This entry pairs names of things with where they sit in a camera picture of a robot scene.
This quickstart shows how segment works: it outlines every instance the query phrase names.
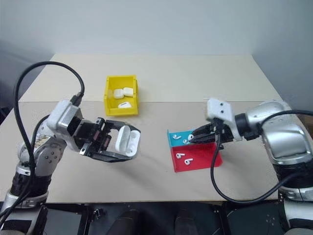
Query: table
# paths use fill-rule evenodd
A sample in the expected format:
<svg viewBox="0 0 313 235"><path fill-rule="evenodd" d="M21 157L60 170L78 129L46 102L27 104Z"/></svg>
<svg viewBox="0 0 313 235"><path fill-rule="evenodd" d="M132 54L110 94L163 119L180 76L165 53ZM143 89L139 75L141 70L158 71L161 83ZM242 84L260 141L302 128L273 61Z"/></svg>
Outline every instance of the table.
<svg viewBox="0 0 313 235"><path fill-rule="evenodd" d="M188 87L185 86L187 84L185 78L189 75L190 70L182 67L184 63L181 60L185 63L186 60L189 60L188 64L191 67L197 64L195 66L198 68L200 67L199 62L203 60L201 64L203 68L199 72L203 75L211 71L210 68L204 66L205 62L214 61L214 58L211 58L211 56L209 58L205 56L201 56L201 58L191 56L189 59L186 59L186 56L178 56L177 58L173 56L170 56L170 58L160 56L157 59L153 56L126 56L125 58L124 56L120 56L120 59L114 60L115 65L111 64L108 66L109 69L106 69L110 72L91 70L88 75L90 67L94 66L94 61L100 61L101 59L107 61L113 57L115 56L55 55L52 60L69 64L80 72L85 79L86 98L81 104L84 118L95 120L97 117L104 117L107 119L123 120L136 126L142 131L140 151L134 160L108 164L92 160L66 149L61 162L52 176L48 202L221 200L222 198L215 192L211 184L209 169L174 173L166 130L169 129L173 132L182 131L205 124L205 103L203 101L205 91L207 91L207 95L209 96L215 94L215 97L220 95L226 97L228 101L239 100L240 102L230 102L236 113L244 112L247 108L256 106L260 103L258 101L279 98L279 95L266 80L260 69L255 67L255 65L252 66L254 68L249 66L253 62L249 60L248 56L243 56L243 58L237 58L235 56L227 57L225 59L226 65L233 63L230 62L232 60L242 65L237 69L237 72L233 70L232 77L238 77L240 74L244 76L245 72L242 71L242 68L244 68L243 64L249 67L246 70L254 71L251 73L255 76L249 76L249 79L252 81L247 81L246 86L240 85L236 88L231 87L231 84L234 85L235 83L230 81L231 79L227 79L225 74L223 75L223 71L220 71L221 73L218 74L220 80L216 81L216 87L212 86L213 81L211 76L207 77L207 80L209 80L207 81L200 79L200 76L196 76L197 74L195 74L197 79L194 79L193 83L188 83ZM120 69L123 71L121 74L130 73L130 71L126 71L125 67L134 58L136 58L135 61L142 63L147 60L150 62L152 60L159 60L158 64L154 64L158 70L162 69L160 68L163 63L162 61L167 58L168 63L177 65L173 69L168 68L165 73L167 74L167 79L169 79L168 74L173 74L177 70L185 71L187 74L181 77L173 76L174 81L169 81L169 88L175 84L175 81L184 80L185 83L183 83L180 91L185 92L179 93L176 87L172 87L177 92L175 95L163 91L161 96L160 93L157 96L156 89L152 89L153 86L156 86L156 83L150 84L147 78L156 76L154 72L157 69L146 68L146 70L142 70L142 66L139 66L139 63L137 65L138 72L136 70L132 72L137 74L140 89L139 95L142 101L139 107L139 115L106 117L103 102L101 102L102 97L100 98L100 93L103 95L104 87L98 89L100 85L104 86L104 83L99 83L100 80L98 79L99 77L105 79L105 76L109 74L117 74L113 72L111 66L117 69L118 65L120 65ZM215 63L220 64L221 67L223 59L217 56L217 60L219 62ZM145 72L151 76L142 78L141 72ZM56 101L62 100L64 97L69 98L72 95L72 93L68 94L66 91L71 89L75 92L79 89L78 86L75 87L77 82L66 82L63 77L66 74L62 73L64 72L59 68L46 67L39 75L38 80L34 82L23 96L20 103L21 116L28 133L32 132L41 117L51 112L57 103ZM60 84L59 82L62 82L63 86L57 89L58 84ZM206 84L207 87L205 89L203 85L199 85L201 82ZM218 90L217 87L221 85L224 85L225 89ZM252 87L256 87L256 89L258 87L264 87L265 90L257 91L253 90ZM247 94L246 99L241 93L245 91ZM22 142L13 112L10 113L9 117L0 126L0 138L3 140L0 141L0 148L2 150L2 157L0 158L0 200L3 200L6 191L11 186L15 166L18 162L16 152L18 145ZM268 160L261 140L227 143L224 146L225 150L221 151L224 163L221 167L216 168L215 175L217 184L225 194L235 199L251 199L263 194L277 182L275 172Z"/></svg>

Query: red plastic tray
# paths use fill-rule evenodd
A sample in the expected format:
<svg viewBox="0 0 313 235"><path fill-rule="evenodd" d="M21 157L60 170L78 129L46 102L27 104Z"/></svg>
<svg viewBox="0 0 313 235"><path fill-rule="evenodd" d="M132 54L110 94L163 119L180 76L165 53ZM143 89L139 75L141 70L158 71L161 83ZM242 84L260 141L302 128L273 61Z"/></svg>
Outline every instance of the red plastic tray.
<svg viewBox="0 0 313 235"><path fill-rule="evenodd" d="M206 144L189 144L184 146L175 146L171 149L172 160L175 172L198 170L210 168L213 154L216 149L215 143ZM180 159L176 157L177 153L184 153ZM189 165L185 164L185 159L192 158ZM218 167L223 163L221 155L218 154L214 167Z"/></svg>

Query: yellow plastic tray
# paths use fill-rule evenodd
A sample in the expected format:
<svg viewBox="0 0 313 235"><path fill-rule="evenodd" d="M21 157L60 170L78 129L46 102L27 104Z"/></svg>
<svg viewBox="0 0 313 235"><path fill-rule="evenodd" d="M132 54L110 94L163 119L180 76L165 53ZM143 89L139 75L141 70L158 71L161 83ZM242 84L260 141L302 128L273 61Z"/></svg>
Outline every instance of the yellow plastic tray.
<svg viewBox="0 0 313 235"><path fill-rule="evenodd" d="M134 91L133 97L124 97L122 99L114 99L113 91L115 89L123 89L130 87ZM130 102L131 108L118 108L117 106L123 102ZM104 91L104 107L107 116L122 116L138 114L138 84L136 75L108 76L106 88Z"/></svg>

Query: earbud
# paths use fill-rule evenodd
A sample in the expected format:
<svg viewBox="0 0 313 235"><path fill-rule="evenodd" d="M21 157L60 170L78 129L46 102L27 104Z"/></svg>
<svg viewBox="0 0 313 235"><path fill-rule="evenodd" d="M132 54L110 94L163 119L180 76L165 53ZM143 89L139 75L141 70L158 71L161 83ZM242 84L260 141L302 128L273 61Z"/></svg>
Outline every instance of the earbud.
<svg viewBox="0 0 313 235"><path fill-rule="evenodd" d="M191 141L193 138L194 138L194 135L193 135L193 134L190 134L190 135L188 136L188 140L189 140L189 141Z"/></svg>
<svg viewBox="0 0 313 235"><path fill-rule="evenodd" d="M193 161L193 158L186 159L184 162L186 165L189 165L191 161Z"/></svg>
<svg viewBox="0 0 313 235"><path fill-rule="evenodd" d="M184 153L177 153L176 154L176 157L179 159L179 158L181 158L182 156L185 156L185 154Z"/></svg>
<svg viewBox="0 0 313 235"><path fill-rule="evenodd" d="M178 140L180 138L181 138L181 136L173 135L173 139L175 139L175 140Z"/></svg>

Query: tabletop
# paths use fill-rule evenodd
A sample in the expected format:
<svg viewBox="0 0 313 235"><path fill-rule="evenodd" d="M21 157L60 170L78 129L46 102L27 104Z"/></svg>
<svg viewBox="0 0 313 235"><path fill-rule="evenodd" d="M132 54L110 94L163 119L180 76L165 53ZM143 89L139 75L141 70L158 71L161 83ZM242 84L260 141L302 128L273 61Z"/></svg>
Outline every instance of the tabletop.
<svg viewBox="0 0 313 235"><path fill-rule="evenodd" d="M209 169L175 173L167 129L185 131L206 124L204 99L230 101L235 113L263 100L280 99L250 55L73 55L51 59L73 67L83 78L84 118L127 121L141 130L137 157L123 163L104 163L66 149L49 187L48 202L123 202L222 200L215 192ZM107 75L136 74L139 115L106 117L103 93ZM57 101L70 99L79 83L65 69L47 66L20 100L27 132ZM13 111L0 126L0 200L10 188L22 142ZM216 168L221 190L235 199L252 199L277 183L260 139L225 144L224 163Z"/></svg>

